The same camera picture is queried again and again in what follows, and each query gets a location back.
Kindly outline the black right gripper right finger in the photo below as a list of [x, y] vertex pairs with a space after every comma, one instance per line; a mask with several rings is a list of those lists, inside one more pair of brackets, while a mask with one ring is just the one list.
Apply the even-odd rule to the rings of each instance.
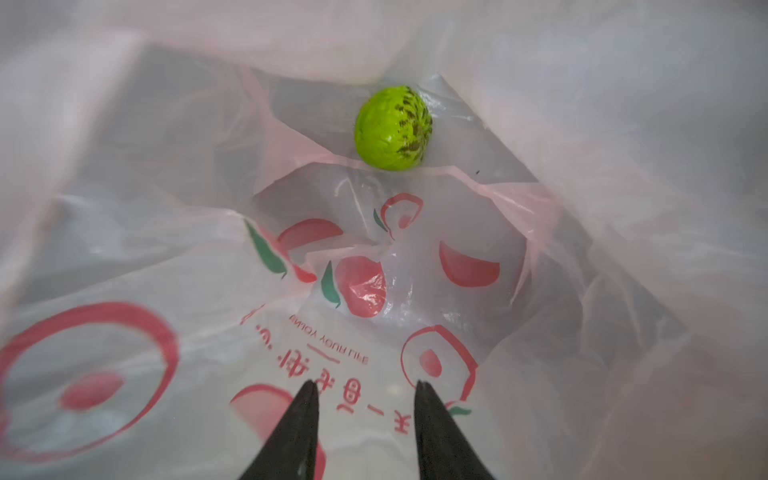
[[415, 439], [421, 480], [493, 480], [434, 388], [418, 381]]

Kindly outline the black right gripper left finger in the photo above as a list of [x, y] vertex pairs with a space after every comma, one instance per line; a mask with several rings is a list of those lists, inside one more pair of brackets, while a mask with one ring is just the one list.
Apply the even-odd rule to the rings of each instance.
[[319, 393], [307, 380], [240, 480], [312, 480], [315, 476]]

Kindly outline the pink printed plastic bag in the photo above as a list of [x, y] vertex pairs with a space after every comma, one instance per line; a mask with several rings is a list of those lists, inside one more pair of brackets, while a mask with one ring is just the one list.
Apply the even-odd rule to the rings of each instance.
[[[406, 85], [420, 166], [357, 154]], [[5, 1], [1, 475], [767, 475], [763, 1]]]

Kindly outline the green fake fruit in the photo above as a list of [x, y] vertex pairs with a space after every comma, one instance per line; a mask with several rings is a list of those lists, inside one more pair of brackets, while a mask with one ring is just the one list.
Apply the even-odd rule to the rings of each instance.
[[421, 165], [433, 132], [433, 118], [422, 97], [406, 85], [373, 95], [360, 109], [354, 128], [359, 157], [387, 171]]

